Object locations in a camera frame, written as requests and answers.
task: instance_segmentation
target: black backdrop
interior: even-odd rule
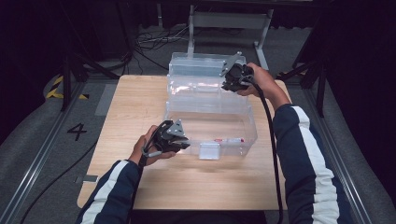
[[[348,128],[395,203],[396,5],[348,0],[338,6],[319,21],[301,61],[327,54],[328,80]]]
[[[44,103],[43,88],[61,66],[62,40],[51,21],[35,11],[33,2],[0,3],[0,143]],[[59,16],[55,20],[70,46],[95,60],[103,59],[94,25],[85,13],[89,0],[62,1],[74,27],[62,16],[63,10],[56,4],[61,1],[48,2],[49,11]],[[318,52],[328,51],[329,81],[337,102],[365,158],[394,201],[396,7],[385,0],[336,2],[341,2],[341,9],[320,20],[300,60],[308,62]],[[163,6],[163,12],[164,27],[187,22],[186,6]],[[131,15],[133,26],[158,24],[155,5],[135,5]],[[316,13],[283,9],[275,12],[272,25],[313,26],[317,17]]]

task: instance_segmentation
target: number 4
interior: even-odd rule
[[[67,131],[67,132],[68,133],[76,133],[77,136],[76,136],[76,140],[75,141],[78,141],[79,135],[82,134],[82,133],[86,133],[87,132],[87,131],[82,130],[82,128],[84,128],[84,124],[80,123],[80,124],[76,125],[75,127],[69,129],[69,131]]]

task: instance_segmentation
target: wooden table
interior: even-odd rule
[[[283,82],[277,83],[286,90]],[[166,87],[166,77],[120,78],[87,175],[100,177],[116,160],[127,159],[139,136],[163,121]],[[267,118],[259,98],[249,97],[249,101],[259,137],[246,157],[224,156],[218,161],[203,161],[196,155],[176,155],[157,161],[144,170],[134,209],[278,209]],[[280,174],[284,192],[284,178]],[[83,184],[78,206],[84,205],[95,186]]]

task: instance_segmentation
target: black curtain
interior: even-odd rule
[[[396,5],[386,0],[336,5],[337,11],[320,19],[300,62],[326,55],[328,80],[348,128],[395,202]]]
[[[190,6],[162,4],[162,19],[164,28],[172,28],[177,24],[188,23]],[[269,8],[265,7],[211,7],[211,6],[197,6],[197,11],[212,11],[212,12],[227,12],[227,13],[265,13]],[[158,11],[156,4],[134,4],[133,11],[135,14],[134,21],[137,24],[142,24],[144,28],[151,25],[158,25]],[[318,19],[320,12],[312,9],[298,10],[293,8],[280,8],[274,11],[271,20],[271,26],[278,28],[280,26],[286,28],[306,28],[313,27]]]
[[[30,1],[0,3],[0,144],[45,101],[43,89],[60,70],[54,33]]]

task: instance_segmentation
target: aluminum rail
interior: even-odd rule
[[[303,90],[303,92],[310,108],[316,112],[317,108],[315,107],[316,99],[314,93],[310,89]],[[332,161],[333,169],[343,183],[346,196],[349,199],[350,206],[355,215],[355,218],[361,224],[372,223],[372,220],[370,219],[367,210],[364,207],[363,202],[361,201],[361,197],[356,189],[355,183],[353,182],[352,177],[347,170],[340,151],[333,140],[332,134],[327,126],[325,119],[320,118],[318,113],[314,113],[314,119],[318,124],[317,128],[318,132],[320,132],[320,135],[323,138],[323,144],[325,144],[327,146],[327,149],[329,149],[329,158]]]
[[[44,163],[46,162],[49,154],[54,147],[54,143],[56,142],[56,139],[59,135],[59,131],[61,130],[64,122],[66,121],[66,118],[69,115],[71,109],[73,108],[73,105],[77,101],[78,97],[81,95],[84,86],[85,83],[83,82],[76,83],[70,105],[66,108],[64,112],[61,112],[58,115],[57,119],[53,123],[47,138],[37,152],[35,159],[33,160],[26,174],[24,175],[23,180],[18,186],[14,195],[12,196],[12,199],[8,203],[6,210],[0,217],[0,224],[14,223],[15,216],[21,210],[21,206],[23,205],[30,190],[32,189],[33,184],[37,180],[37,177],[40,174]]]

